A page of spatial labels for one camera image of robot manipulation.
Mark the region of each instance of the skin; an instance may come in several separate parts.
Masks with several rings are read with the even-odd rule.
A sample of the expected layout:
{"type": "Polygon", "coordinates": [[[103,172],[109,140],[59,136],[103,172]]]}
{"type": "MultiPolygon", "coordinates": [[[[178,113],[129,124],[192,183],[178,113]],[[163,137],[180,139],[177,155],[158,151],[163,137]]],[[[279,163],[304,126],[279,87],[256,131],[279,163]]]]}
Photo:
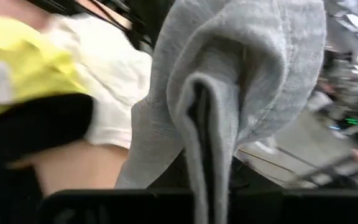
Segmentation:
{"type": "MultiPolygon", "coordinates": [[[[88,0],[78,2],[107,18],[88,0]]],[[[122,25],[131,26],[129,21],[107,10],[122,25]]],[[[51,15],[25,0],[0,0],[0,16],[15,18],[42,32],[51,15]]],[[[126,159],[127,149],[113,145],[92,146],[80,140],[27,155],[8,163],[7,168],[33,166],[42,192],[47,196],[64,189],[112,189],[126,159]]]]}

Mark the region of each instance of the black surface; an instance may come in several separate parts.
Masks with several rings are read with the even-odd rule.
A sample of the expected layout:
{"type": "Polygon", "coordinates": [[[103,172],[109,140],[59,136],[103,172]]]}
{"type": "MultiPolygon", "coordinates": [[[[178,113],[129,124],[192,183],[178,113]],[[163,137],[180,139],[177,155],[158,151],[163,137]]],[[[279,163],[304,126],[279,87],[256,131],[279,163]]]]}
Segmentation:
{"type": "Polygon", "coordinates": [[[162,24],[174,2],[175,0],[126,0],[131,9],[131,14],[144,22],[144,26],[141,26],[139,33],[150,37],[153,49],[162,24]]]}
{"type": "MultiPolygon", "coordinates": [[[[256,171],[233,157],[231,164],[230,190],[277,190],[281,186],[266,179],[256,171]]],[[[189,189],[185,152],[182,151],[168,169],[148,189],[189,189]]]]}
{"type": "Polygon", "coordinates": [[[34,171],[7,170],[27,154],[81,139],[91,121],[90,96],[39,98],[0,115],[0,224],[33,224],[41,192],[34,171]]]}
{"type": "MultiPolygon", "coordinates": [[[[194,223],[190,191],[59,192],[39,209],[39,224],[194,223]]],[[[247,191],[232,195],[229,224],[357,223],[358,190],[247,191]]]]}

